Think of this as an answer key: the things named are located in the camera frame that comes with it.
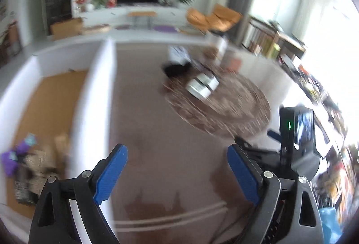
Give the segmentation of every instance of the white cabinet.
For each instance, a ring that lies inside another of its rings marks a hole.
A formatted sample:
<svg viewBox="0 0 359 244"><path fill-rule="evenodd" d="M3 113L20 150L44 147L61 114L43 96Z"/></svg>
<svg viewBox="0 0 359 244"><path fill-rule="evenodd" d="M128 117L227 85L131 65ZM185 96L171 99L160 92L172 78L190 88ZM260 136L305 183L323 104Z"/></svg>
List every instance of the white cabinet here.
<svg viewBox="0 0 359 244"><path fill-rule="evenodd" d="M127 15L132 11L155 11L157 16L153 18L154 25L173 25L182 26L186 24L186 9L178 9L163 6L123 6L114 8L105 8L94 10L92 12L81 12L84 26L94 26L99 24L110 24L111 26L119 26L124 24L133 24L133 18ZM146 23L144 17L139 20L139 24Z"/></svg>

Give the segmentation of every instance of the metal screw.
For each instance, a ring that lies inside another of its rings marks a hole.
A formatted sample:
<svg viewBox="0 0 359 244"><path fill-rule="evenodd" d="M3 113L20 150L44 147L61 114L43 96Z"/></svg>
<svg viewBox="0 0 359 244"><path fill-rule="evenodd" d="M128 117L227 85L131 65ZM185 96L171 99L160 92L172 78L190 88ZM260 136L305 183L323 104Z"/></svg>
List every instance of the metal screw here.
<svg viewBox="0 0 359 244"><path fill-rule="evenodd" d="M55 182L55 180L56 180L56 177L55 177L55 176L50 176L50 177L47 179L47 182L48 182L48 183L53 183L53 182Z"/></svg>
<svg viewBox="0 0 359 244"><path fill-rule="evenodd" d="M273 173L271 171L264 171L263 175L266 178L272 178L273 177Z"/></svg>
<svg viewBox="0 0 359 244"><path fill-rule="evenodd" d="M86 170L84 172L81 173L81 176L83 178L87 178L87 177L90 177L91 176L91 171L90 170Z"/></svg>
<svg viewBox="0 0 359 244"><path fill-rule="evenodd" d="M304 176L299 176L298 180L301 183L306 183L306 178Z"/></svg>

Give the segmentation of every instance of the purple toy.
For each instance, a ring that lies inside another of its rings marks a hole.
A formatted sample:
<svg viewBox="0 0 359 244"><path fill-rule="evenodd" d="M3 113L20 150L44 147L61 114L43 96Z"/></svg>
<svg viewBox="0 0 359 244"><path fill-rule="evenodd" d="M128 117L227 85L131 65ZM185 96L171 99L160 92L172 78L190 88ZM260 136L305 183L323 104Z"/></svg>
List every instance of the purple toy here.
<svg viewBox="0 0 359 244"><path fill-rule="evenodd" d="M28 134L26 138L15 147L15 150L5 152L1 154L1 162L4 166L4 171L7 177L13 176L18 167L18 155L26 154L29 149L36 144L36 138L34 134Z"/></svg>

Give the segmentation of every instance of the tv stand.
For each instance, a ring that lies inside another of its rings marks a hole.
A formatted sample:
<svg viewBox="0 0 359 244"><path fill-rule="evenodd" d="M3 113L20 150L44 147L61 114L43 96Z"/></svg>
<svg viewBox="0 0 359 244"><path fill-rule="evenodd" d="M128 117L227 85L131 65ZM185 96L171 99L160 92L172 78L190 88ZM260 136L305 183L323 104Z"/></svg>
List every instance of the tv stand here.
<svg viewBox="0 0 359 244"><path fill-rule="evenodd" d="M82 17L84 26L95 26L99 24L110 24L113 27L134 24L129 15L133 11L154 11L157 16L153 18L153 25L171 25L175 27L184 26L187 23L186 9L162 6L160 4L150 5L141 3L135 5L121 5L113 8L97 9L92 12L81 12L74 17Z"/></svg>

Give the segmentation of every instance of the orange chair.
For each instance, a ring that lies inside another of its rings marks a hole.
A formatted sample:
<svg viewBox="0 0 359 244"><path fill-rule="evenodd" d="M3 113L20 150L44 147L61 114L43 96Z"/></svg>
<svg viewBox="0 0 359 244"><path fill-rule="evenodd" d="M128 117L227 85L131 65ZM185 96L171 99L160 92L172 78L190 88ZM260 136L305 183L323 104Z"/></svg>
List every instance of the orange chair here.
<svg viewBox="0 0 359 244"><path fill-rule="evenodd" d="M200 31L219 30L225 32L242 18L242 14L216 4L211 15L206 16L194 8L187 11L187 21Z"/></svg>

